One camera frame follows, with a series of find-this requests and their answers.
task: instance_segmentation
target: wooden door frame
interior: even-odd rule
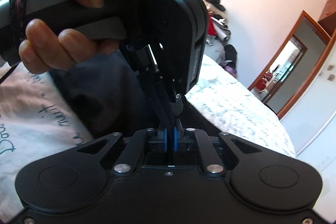
[[[294,106],[294,104],[300,99],[302,94],[306,91],[308,86],[313,82],[316,75],[319,73],[320,69],[322,68],[324,62],[326,61],[327,57],[329,56],[331,50],[334,47],[336,41],[336,30],[334,31],[334,34],[332,38],[330,39],[328,45],[325,47],[324,51],[322,52],[320,58],[317,60],[315,67],[308,75],[307,79],[303,82],[303,84],[300,86],[298,91],[289,99],[287,104],[285,104],[277,113],[277,116],[279,120],[281,120],[286,113]]]
[[[302,41],[300,39],[298,39],[298,37],[296,37],[295,35],[292,36],[297,42],[298,44],[300,44],[301,46],[301,52],[302,52],[302,55],[299,58],[299,60],[296,61],[295,65],[294,65],[294,68],[300,63],[300,61],[302,60],[303,56],[305,55],[305,53],[307,52],[307,47],[302,43]],[[286,80],[288,79],[288,77],[291,75],[291,73],[294,71],[294,68],[288,73],[288,75],[286,76],[286,78],[280,82],[280,83],[277,83],[275,84],[275,86],[273,87],[273,89],[275,89],[275,91],[273,91],[273,89],[271,91],[273,91],[273,94],[267,98],[263,104],[267,104],[270,99],[272,99],[272,97],[275,95],[275,93],[281,88],[281,86],[286,82]]]
[[[304,18],[306,18],[320,32],[320,34],[322,34],[322,36],[319,35],[319,37],[324,38],[324,39],[321,39],[324,43],[325,41],[329,41],[329,42],[327,43],[324,51],[322,52],[320,58],[317,60],[315,67],[312,69],[307,79],[303,82],[303,84],[300,86],[298,91],[289,99],[289,101],[277,113],[279,120],[283,118],[283,116],[289,111],[290,108],[292,108],[292,106],[296,103],[296,101],[301,97],[301,95],[308,88],[310,83],[315,79],[315,76],[321,69],[322,65],[324,64],[325,60],[329,56],[329,53],[331,52],[335,44],[336,30],[333,34],[333,38],[331,38],[327,34],[327,32],[320,26],[320,24],[318,24],[306,11],[303,10],[298,20],[296,21],[294,27],[292,28],[292,30],[290,31],[290,33],[288,34],[284,42],[281,44],[281,46],[279,47],[279,49],[277,50],[273,58],[268,62],[268,64],[263,69],[263,71],[258,75],[258,77],[253,81],[253,83],[248,87],[248,90],[252,90],[255,87],[258,81],[263,77],[263,75],[267,72],[269,67],[273,64],[273,62],[279,56],[283,48],[286,46],[287,42],[294,35],[295,31],[297,30],[297,28],[299,27],[300,23],[303,21]]]

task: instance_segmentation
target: doorway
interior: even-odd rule
[[[326,31],[303,11],[249,90],[281,119],[315,78],[331,44]]]

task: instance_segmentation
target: metal screw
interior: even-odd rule
[[[117,171],[118,173],[126,173],[130,171],[131,167],[128,164],[117,164],[114,167],[114,170]]]
[[[35,220],[32,219],[31,217],[27,217],[23,220],[24,224],[35,224]]]
[[[210,164],[208,165],[207,170],[210,173],[217,174],[217,173],[223,172],[224,168],[222,165],[219,165],[219,164]]]
[[[302,224],[313,224],[313,220],[311,218],[306,218],[302,221]]]

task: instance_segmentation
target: red clothing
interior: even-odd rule
[[[269,81],[269,80],[271,80],[272,79],[272,77],[273,77],[273,74],[271,73],[271,72],[269,72],[269,71],[267,71],[266,73],[265,73],[265,78],[267,79],[267,81]]]
[[[216,33],[216,30],[215,30],[215,27],[213,26],[213,22],[212,22],[211,17],[212,17],[212,15],[209,14],[208,34],[212,35],[212,36],[215,36],[217,33]]]
[[[266,80],[264,78],[261,78],[255,85],[255,87],[257,90],[263,90],[266,87],[266,83]]]

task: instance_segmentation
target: white patterned bedsheet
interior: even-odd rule
[[[296,157],[293,144],[277,116],[206,55],[199,81],[186,98],[221,131]]]

